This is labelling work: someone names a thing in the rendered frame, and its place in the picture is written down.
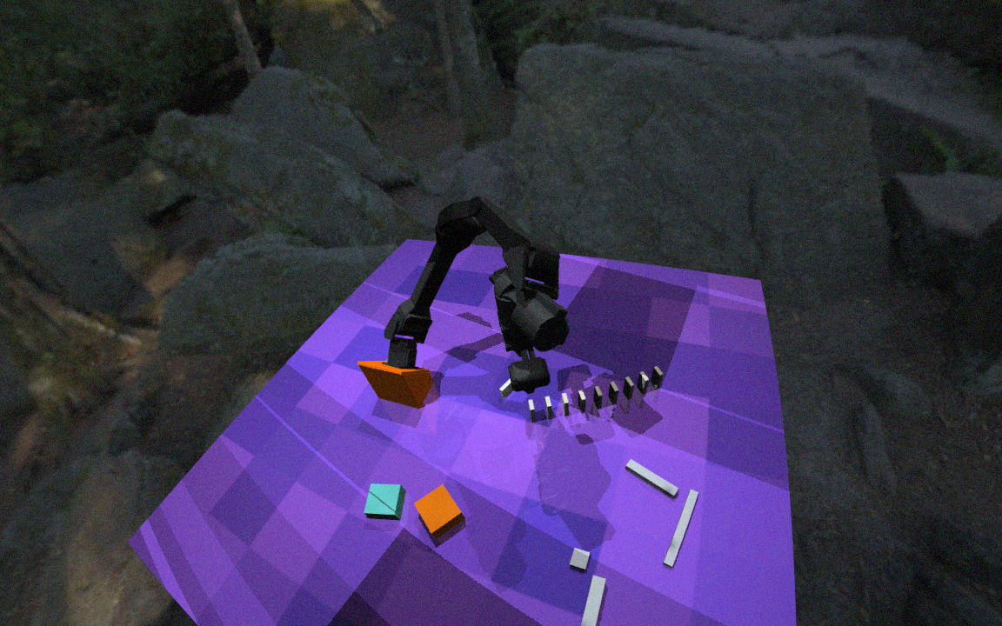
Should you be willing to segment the teal rectangular block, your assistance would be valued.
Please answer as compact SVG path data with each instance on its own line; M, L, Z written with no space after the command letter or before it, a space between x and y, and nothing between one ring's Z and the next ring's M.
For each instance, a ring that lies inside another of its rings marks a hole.
M364 514L370 519L401 520L405 492L401 484L371 483Z

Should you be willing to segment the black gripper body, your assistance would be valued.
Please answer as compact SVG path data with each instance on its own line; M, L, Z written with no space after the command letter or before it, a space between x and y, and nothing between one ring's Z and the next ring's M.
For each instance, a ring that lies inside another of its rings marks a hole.
M514 323L505 323L498 317L498 326L501 326L502 333L504 333L506 352L521 352L522 360L524 360L512 362L508 366L512 389L519 392L546 387L550 383L550 374L545 359L536 357L533 345L526 340L524 334L518 331ZM528 351L530 359L526 351Z

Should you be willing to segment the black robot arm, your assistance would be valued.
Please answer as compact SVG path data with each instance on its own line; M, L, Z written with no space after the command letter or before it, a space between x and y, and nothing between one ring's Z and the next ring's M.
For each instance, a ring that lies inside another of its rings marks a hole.
M567 310L559 303L559 252L524 229L484 196L450 203L435 225L435 246L409 300L398 305L384 329L390 338L387 362L401 370L420 370L417 344L423 344L432 325L430 307L456 254L478 234L489 231L504 249L506 266L489 280L494 284L498 317L514 323L534 349L551 351L564 344L570 331ZM525 278L531 280L525 280ZM544 283L537 283L538 280ZM404 338L409 336L413 338Z

